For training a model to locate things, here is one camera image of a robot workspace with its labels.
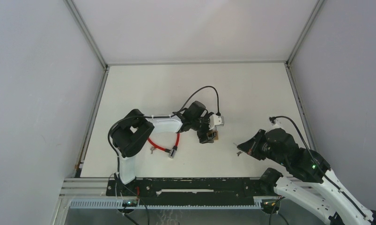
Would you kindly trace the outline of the brass padlock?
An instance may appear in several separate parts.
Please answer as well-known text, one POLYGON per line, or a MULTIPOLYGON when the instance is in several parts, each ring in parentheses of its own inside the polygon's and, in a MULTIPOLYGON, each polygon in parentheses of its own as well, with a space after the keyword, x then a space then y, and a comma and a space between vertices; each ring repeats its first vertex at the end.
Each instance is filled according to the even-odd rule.
POLYGON ((207 139, 209 142, 214 142, 218 140, 218 131, 217 130, 211 130, 207 134, 207 139))

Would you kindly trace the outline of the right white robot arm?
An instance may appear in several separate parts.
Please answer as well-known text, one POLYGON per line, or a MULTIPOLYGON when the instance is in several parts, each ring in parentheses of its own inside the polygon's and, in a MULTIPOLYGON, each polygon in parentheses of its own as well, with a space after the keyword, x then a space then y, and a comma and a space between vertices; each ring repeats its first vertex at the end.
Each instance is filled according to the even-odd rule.
POLYGON ((260 190, 265 195, 285 197, 326 225, 376 225, 376 210, 361 204, 320 154, 299 147, 293 136, 284 129, 260 129, 251 139, 238 144, 237 148, 257 160, 269 159, 285 167, 293 178, 314 189, 314 192, 310 192, 269 167, 260 177, 260 190))

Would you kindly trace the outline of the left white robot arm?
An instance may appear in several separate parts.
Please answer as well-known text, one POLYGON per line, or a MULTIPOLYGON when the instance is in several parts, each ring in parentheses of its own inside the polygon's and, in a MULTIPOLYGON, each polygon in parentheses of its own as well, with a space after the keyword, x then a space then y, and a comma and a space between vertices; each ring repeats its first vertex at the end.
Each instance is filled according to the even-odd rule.
POLYGON ((165 116, 146 116, 138 109, 131 110, 115 122, 107 134, 108 143, 118 160, 115 172, 115 177, 119 180, 118 190, 124 195, 131 195, 135 191, 135 157, 151 134, 180 134, 194 130, 199 143, 205 144, 217 139, 217 128, 223 125, 221 113, 208 111, 199 101, 165 116))

